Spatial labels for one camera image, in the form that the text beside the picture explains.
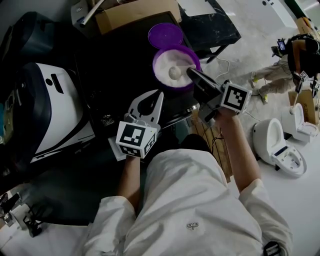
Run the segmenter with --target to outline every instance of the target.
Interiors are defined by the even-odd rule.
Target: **gray floor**
[[[241,0],[219,0],[223,10],[229,15],[233,24],[238,29],[242,38],[235,44],[229,45],[220,55],[220,59],[230,62],[228,74],[221,75],[216,81],[223,83],[226,79],[231,82],[251,88],[248,79],[251,72],[270,66],[279,60],[272,57],[271,46],[277,45],[278,38],[290,38],[298,34],[298,30],[282,29],[271,35],[265,35],[259,30],[254,22],[250,20],[250,13],[243,8]],[[219,74],[225,73],[228,63],[223,60],[215,59],[209,64],[202,64],[203,71],[216,78]],[[265,84],[264,80],[258,82],[260,87]],[[263,105],[259,96],[253,96],[250,100],[247,111],[259,120],[279,118],[279,110],[283,106],[289,105],[288,94],[270,94],[269,103]],[[252,146],[252,128],[258,121],[248,114],[240,116],[242,125],[245,129],[249,144]]]

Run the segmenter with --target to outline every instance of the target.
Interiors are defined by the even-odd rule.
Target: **white shirt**
[[[235,198],[208,152],[158,154],[147,168],[144,194],[138,217],[122,196],[101,200],[86,256],[257,256],[269,241],[291,254],[292,234],[263,182],[253,181]]]

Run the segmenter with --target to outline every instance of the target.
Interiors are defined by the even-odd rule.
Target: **white powder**
[[[169,70],[171,67],[189,66],[193,64],[194,62],[189,55],[179,50],[167,50],[156,60],[154,65],[154,74],[155,77],[166,86],[175,88],[185,87],[192,83],[186,73],[186,70],[182,70],[181,76],[177,80],[170,78]]]

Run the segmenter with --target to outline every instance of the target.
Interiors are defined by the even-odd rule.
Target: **white toilet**
[[[307,163],[300,152],[287,145],[280,121],[263,120],[253,128],[253,146],[263,161],[277,166],[293,177],[300,177],[307,170]]]
[[[305,122],[304,111],[300,103],[297,103],[290,112],[290,106],[281,112],[281,123],[285,133],[291,134],[295,139],[303,142],[311,142],[319,133],[319,129],[312,123]]]

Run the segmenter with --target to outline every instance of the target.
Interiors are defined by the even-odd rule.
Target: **black table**
[[[216,11],[215,14],[189,17],[179,5],[182,20],[179,25],[199,59],[209,58],[209,63],[228,45],[236,43],[241,35],[216,0],[207,1]],[[214,47],[219,48],[211,52],[210,48]]]
[[[91,40],[76,53],[80,85],[96,136],[115,136],[132,100],[151,90],[164,92],[162,128],[189,116],[187,110],[198,103],[193,88],[184,92],[165,89],[153,73],[158,49],[149,43],[148,32],[159,23],[178,26],[170,12],[156,14]],[[183,44],[190,47],[186,37]]]

